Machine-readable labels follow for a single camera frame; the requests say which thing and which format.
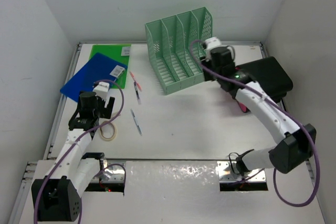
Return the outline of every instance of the barcode label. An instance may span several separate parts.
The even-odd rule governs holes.
[[[116,66],[112,72],[110,73],[111,76],[114,76],[116,78],[119,78],[121,76],[122,73],[124,73],[125,69],[123,67],[120,66]]]
[[[121,56],[129,56],[131,52],[131,47],[122,47]]]

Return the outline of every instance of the blue folder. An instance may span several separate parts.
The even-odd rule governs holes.
[[[103,54],[96,53],[61,89],[65,96],[78,102],[80,91],[92,91],[98,80],[116,81],[110,73],[117,66],[127,69],[127,65],[115,61]]]

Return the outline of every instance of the green folder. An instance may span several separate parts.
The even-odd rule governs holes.
[[[89,59],[91,59],[96,53],[99,52],[113,60],[116,60],[128,66],[128,62],[130,60],[130,56],[129,56],[130,49],[131,49],[131,44],[93,45]],[[126,77],[127,77],[127,70],[117,80],[117,84],[119,84],[119,86],[122,89],[125,88]]]

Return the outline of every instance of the marker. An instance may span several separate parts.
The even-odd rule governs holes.
[[[137,119],[135,118],[135,115],[134,115],[134,112],[133,112],[132,109],[131,109],[131,114],[132,114],[133,120],[134,120],[134,122],[135,122],[135,125],[137,126],[136,128],[138,128],[139,134],[140,134],[140,136],[142,136],[142,132],[141,132],[140,126],[139,126],[139,124],[138,124]]]
[[[137,83],[137,81],[135,80],[134,74],[133,74],[131,71],[130,71],[130,75],[131,75],[133,81],[137,84],[139,90],[142,92],[142,89],[141,89],[141,87],[140,87],[140,84]]]
[[[136,99],[138,100],[138,104],[140,105],[141,104],[141,100],[140,100],[140,96],[139,96],[139,92],[138,92],[138,88],[137,88],[136,82],[134,82],[134,89],[135,89],[135,93],[137,94],[136,95]]]

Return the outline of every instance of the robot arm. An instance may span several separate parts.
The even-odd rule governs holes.
[[[104,153],[86,153],[95,131],[85,131],[99,124],[99,118],[111,117],[114,98],[110,97],[105,106],[109,84],[100,82],[93,92],[82,92],[77,109],[69,121],[66,142],[54,166],[70,147],[76,146],[64,158],[61,165],[48,180],[38,206],[38,221],[75,221],[81,209],[81,196],[92,178],[103,169]],[[83,135],[79,142],[76,139]],[[32,197],[35,201],[44,179],[36,179],[32,184]]]
[[[253,76],[244,69],[236,68],[232,48],[223,46],[217,38],[207,39],[203,47],[206,49],[206,57],[201,59],[203,65],[222,76],[242,82],[264,94],[264,97],[261,98],[246,88],[217,80],[222,89],[229,92],[233,99],[250,109],[270,132],[277,144],[273,148],[249,150],[239,155],[236,158],[236,169],[239,173],[245,175],[254,169],[273,167],[282,173],[288,173],[311,157],[311,146],[300,127],[292,119],[265,102],[265,98],[271,101],[272,99]],[[209,74],[205,74],[205,78],[206,80],[213,79]],[[315,128],[310,124],[305,128],[315,140]]]

